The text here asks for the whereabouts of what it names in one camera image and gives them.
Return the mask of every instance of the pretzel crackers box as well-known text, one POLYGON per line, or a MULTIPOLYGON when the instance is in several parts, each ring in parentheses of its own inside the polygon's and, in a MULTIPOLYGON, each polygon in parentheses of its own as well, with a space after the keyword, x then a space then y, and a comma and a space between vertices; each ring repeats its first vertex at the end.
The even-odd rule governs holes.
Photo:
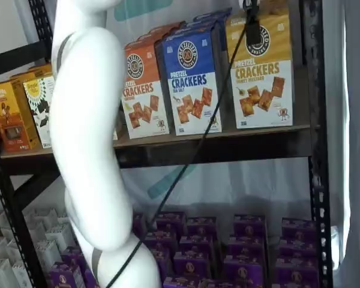
MULTIPOLYGON (((218 23, 169 36, 163 46, 176 135, 203 134, 221 80, 218 23)), ((210 133, 221 132, 220 110, 210 133)))
MULTIPOLYGON (((259 15, 261 43, 240 44, 231 81, 236 126, 262 128, 293 125, 293 70, 289 12, 281 8, 259 15)), ((226 35, 231 59, 245 25, 243 14, 228 18, 226 35)))
POLYGON ((127 81, 122 105, 131 139, 169 134, 168 84, 160 41, 161 36, 155 34, 125 47, 127 81))

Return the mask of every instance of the purple snack box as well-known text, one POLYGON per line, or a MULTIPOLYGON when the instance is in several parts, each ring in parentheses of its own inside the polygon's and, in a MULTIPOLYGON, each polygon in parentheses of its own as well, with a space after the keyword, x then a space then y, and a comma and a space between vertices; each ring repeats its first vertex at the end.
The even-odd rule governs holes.
POLYGON ((276 283, 310 283, 317 285, 319 273, 316 259, 279 257, 276 260, 274 279, 276 283))
POLYGON ((285 238, 316 242, 315 222, 294 218, 283 218, 281 234, 285 238))
POLYGON ((208 254, 195 251, 179 251, 173 258, 173 265, 178 275, 210 278, 211 266, 208 254))
POLYGON ((187 216, 184 212, 161 212, 157 216, 158 230, 174 230, 178 237, 187 234, 187 216))
POLYGON ((266 237, 264 216, 235 215, 233 221, 235 235, 249 237, 266 237))
POLYGON ((49 271, 49 275, 55 287, 85 287, 78 265, 69 266, 63 262, 56 262, 49 271))
POLYGON ((279 255, 292 258, 315 258, 317 257, 314 243, 302 242, 288 238, 280 238, 279 255))
POLYGON ((167 275, 173 274, 172 261, 168 249, 155 250, 151 249, 151 253, 155 257, 160 272, 161 282, 165 280, 167 275))
POLYGON ((201 281, 197 277, 167 277, 163 288, 201 288, 201 281))
POLYGON ((86 269, 84 273, 85 285, 86 288, 100 288, 100 285, 97 283, 92 271, 90 269, 86 269))
POLYGON ((67 247, 61 254, 61 259, 68 265, 78 265, 80 272, 84 275, 87 264, 80 247, 67 247))
POLYGON ((144 240, 144 244, 150 249, 161 250, 166 248, 169 250, 171 257, 173 257, 178 250, 176 233, 173 231, 156 230, 149 232, 144 240))
POLYGON ((228 280, 245 283, 247 288, 264 287, 264 270, 258 257, 227 255, 224 259, 224 273, 228 280))
POLYGON ((146 233, 145 216, 142 213, 133 214, 132 232, 139 239, 146 233))

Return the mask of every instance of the pretzelized logo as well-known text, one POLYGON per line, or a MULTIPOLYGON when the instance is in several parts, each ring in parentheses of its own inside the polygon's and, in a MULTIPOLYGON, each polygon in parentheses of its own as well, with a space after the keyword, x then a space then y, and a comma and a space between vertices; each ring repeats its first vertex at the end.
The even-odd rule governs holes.
POLYGON ((269 44, 271 43, 269 32, 263 26, 260 26, 260 35, 262 41, 259 44, 250 46, 247 43, 245 44, 249 54, 251 54, 252 56, 262 56, 263 54, 265 54, 269 48, 269 44))
POLYGON ((131 54, 127 58, 128 75, 133 79, 139 79, 144 73, 144 63, 137 54, 131 54))
POLYGON ((197 49, 191 41, 184 41, 180 44, 178 58, 181 66, 191 69, 197 62, 197 49))

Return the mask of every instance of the cracker box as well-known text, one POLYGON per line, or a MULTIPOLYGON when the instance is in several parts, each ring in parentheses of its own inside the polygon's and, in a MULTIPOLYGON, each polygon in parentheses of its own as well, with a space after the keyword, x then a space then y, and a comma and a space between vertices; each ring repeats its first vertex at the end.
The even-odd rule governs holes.
POLYGON ((283 218, 281 234, 285 238, 316 242, 316 225, 309 220, 283 218))
POLYGON ((142 213, 133 214, 132 231, 139 239, 145 235, 147 228, 145 216, 142 213))
POLYGON ((171 256, 175 255, 178 249, 176 233, 173 231, 153 231, 149 232, 144 240, 144 244, 151 249, 166 248, 170 251, 171 256))
POLYGON ((211 277, 208 254, 195 251, 178 251, 173 257, 173 266, 178 275, 211 277))
POLYGON ((248 288, 265 285, 263 263, 258 257, 227 255, 224 259, 224 274, 227 279, 243 282, 248 288))
POLYGON ((68 265, 78 265, 82 275, 84 275, 87 263, 80 247, 68 247, 61 253, 61 259, 68 265))
POLYGON ((165 280, 167 275, 173 274, 173 265, 170 259, 170 253, 168 249, 151 249, 152 255, 155 257, 155 260, 158 265, 158 269, 160 272, 161 282, 165 280))
POLYGON ((55 287, 85 288, 82 273, 77 265, 68 266, 62 262, 56 262, 49 275, 55 287))
POLYGON ((32 288, 32 284, 23 261, 17 261, 12 266, 12 271, 17 279, 20 288, 32 288))
POLYGON ((178 239, 187 234, 187 216, 184 212, 161 212, 156 219, 157 229, 174 230, 178 239))
POLYGON ((40 147, 21 79, 0 83, 0 134, 7 152, 40 147))
POLYGON ((73 235, 68 224, 55 226, 46 232, 48 240, 55 240, 60 253, 63 253, 68 246, 74 246, 73 235))
POLYGON ((317 251, 314 243, 300 240, 281 238, 278 246, 279 255, 292 258, 316 258, 317 251))
POLYGON ((89 268, 85 270, 84 282, 86 288, 100 288, 100 285, 97 283, 95 276, 89 268))
POLYGON ((312 285, 317 285, 319 281, 317 260, 302 258, 296 259, 280 256, 276 260, 274 280, 276 283, 280 284, 310 283, 312 285))
POLYGON ((122 105, 131 139, 169 134, 169 92, 160 41, 161 37, 151 37, 125 47, 122 105))
MULTIPOLYGON (((218 23, 169 36, 164 59, 176 135, 203 134, 211 121, 221 84, 218 23)), ((220 112, 210 133, 222 131, 220 112)))
POLYGON ((0 288, 18 287, 16 277, 8 259, 0 259, 0 288))
POLYGON ((40 241, 36 244, 35 250, 45 275, 48 275, 55 262, 62 262, 59 249, 55 241, 40 241))
POLYGON ((164 281, 163 288, 202 288, 197 277, 171 276, 164 281))
POLYGON ((29 107, 34 118, 43 148, 51 147, 49 135, 49 108, 55 87, 52 75, 43 76, 23 83, 29 107))
MULTIPOLYGON (((244 36, 231 69, 238 129, 293 125, 293 68, 288 9, 260 13, 259 21, 261 43, 249 46, 244 36)), ((232 16, 226 22, 229 59, 244 25, 243 14, 232 16)))

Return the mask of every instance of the purple box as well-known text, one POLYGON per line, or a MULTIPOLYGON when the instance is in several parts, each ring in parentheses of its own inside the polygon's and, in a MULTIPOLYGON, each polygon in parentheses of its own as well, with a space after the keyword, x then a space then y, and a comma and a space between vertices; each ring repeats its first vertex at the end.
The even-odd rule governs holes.
POLYGON ((173 274, 173 267, 172 267, 172 261, 170 259, 169 250, 151 249, 151 253, 155 257, 160 272, 161 282, 163 282, 168 275, 173 274))
POLYGON ((179 251, 173 258, 173 265, 178 275, 200 278, 211 277, 208 254, 195 251, 179 251))
POLYGON ((85 287, 78 265, 69 266, 63 262, 56 262, 49 271, 49 275, 55 287, 85 287))
POLYGON ((264 268, 261 258, 245 255, 227 255, 224 273, 228 280, 245 283, 247 288, 264 286, 264 268))
POLYGON ((316 259, 279 257, 276 260, 274 280, 276 283, 310 283, 317 285, 319 273, 316 259))
POLYGON ((86 288, 100 288, 100 285, 97 283, 92 271, 90 269, 86 269, 84 273, 85 285, 86 288))
POLYGON ((291 258, 316 258, 317 251, 314 243, 299 240, 280 238, 279 255, 291 258))
POLYGON ((163 288, 201 288, 201 281, 197 277, 167 277, 163 288))
POLYGON ((78 265, 82 275, 88 267, 80 247, 68 247, 61 254, 61 259, 68 265, 78 265))
POLYGON ((161 212, 156 219, 158 230, 174 230, 178 238, 187 234, 186 222, 187 216, 184 212, 161 212))
POLYGON ((178 250, 178 242, 176 240, 176 233, 173 231, 156 230, 149 232, 144 240, 144 244, 150 249, 162 250, 166 248, 173 257, 178 250))
POLYGON ((263 258, 264 239, 260 237, 230 236, 227 243, 227 254, 257 256, 263 258))
POLYGON ((145 216, 142 213, 133 214, 132 232, 140 239, 146 233, 145 216))
POLYGON ((235 215, 233 220, 235 235, 266 238, 266 223, 264 216, 235 215))

